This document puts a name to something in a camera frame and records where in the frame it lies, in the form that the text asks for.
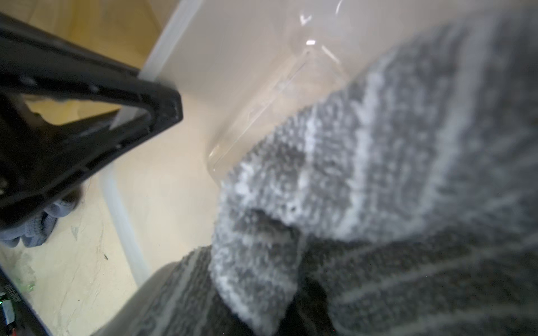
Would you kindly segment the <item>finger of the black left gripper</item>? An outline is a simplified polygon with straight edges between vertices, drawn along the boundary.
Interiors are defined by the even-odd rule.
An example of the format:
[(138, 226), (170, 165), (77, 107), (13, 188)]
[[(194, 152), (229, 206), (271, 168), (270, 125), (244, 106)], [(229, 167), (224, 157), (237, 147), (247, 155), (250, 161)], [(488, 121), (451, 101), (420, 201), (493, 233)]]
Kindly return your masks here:
[[(1, 227), (43, 211), (103, 167), (183, 119), (175, 89), (8, 15), (1, 17)], [(54, 125), (25, 97), (116, 110)]]

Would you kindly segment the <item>translucent white lunch box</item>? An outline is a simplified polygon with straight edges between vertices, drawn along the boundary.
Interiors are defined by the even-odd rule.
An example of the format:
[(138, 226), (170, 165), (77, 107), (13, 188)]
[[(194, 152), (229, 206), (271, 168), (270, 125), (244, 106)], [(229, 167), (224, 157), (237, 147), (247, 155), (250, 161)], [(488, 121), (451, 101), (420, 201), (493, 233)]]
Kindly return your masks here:
[(300, 108), (429, 27), (515, 1), (180, 1), (140, 76), (181, 123), (100, 173), (137, 285), (210, 243), (221, 179)]

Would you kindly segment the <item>grey striped cloth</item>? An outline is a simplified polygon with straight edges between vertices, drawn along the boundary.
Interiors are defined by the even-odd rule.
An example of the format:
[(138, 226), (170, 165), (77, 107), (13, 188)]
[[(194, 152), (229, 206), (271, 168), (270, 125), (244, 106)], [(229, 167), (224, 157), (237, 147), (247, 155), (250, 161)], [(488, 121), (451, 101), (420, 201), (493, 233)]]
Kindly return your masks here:
[(260, 141), (98, 335), (536, 335), (537, 7), (423, 32)]

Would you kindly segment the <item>yellow lunch box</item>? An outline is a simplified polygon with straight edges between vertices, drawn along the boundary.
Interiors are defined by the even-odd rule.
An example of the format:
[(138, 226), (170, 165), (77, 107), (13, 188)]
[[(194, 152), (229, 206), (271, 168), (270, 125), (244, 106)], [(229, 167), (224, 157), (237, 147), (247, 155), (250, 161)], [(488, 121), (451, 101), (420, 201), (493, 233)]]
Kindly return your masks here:
[(138, 69), (162, 29), (150, 1), (2, 1), (1, 13)]

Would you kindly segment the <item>dark blue cloth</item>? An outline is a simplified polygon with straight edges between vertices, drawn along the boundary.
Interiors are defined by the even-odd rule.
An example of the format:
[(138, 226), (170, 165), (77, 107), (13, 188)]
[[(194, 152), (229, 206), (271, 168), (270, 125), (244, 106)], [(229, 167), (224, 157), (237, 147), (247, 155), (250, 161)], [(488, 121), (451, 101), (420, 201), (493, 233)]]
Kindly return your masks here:
[(1, 229), (1, 243), (9, 248), (15, 248), (20, 242), (27, 248), (41, 246), (52, 234), (57, 221), (75, 210), (82, 195), (82, 190), (77, 188), (28, 221), (13, 228)]

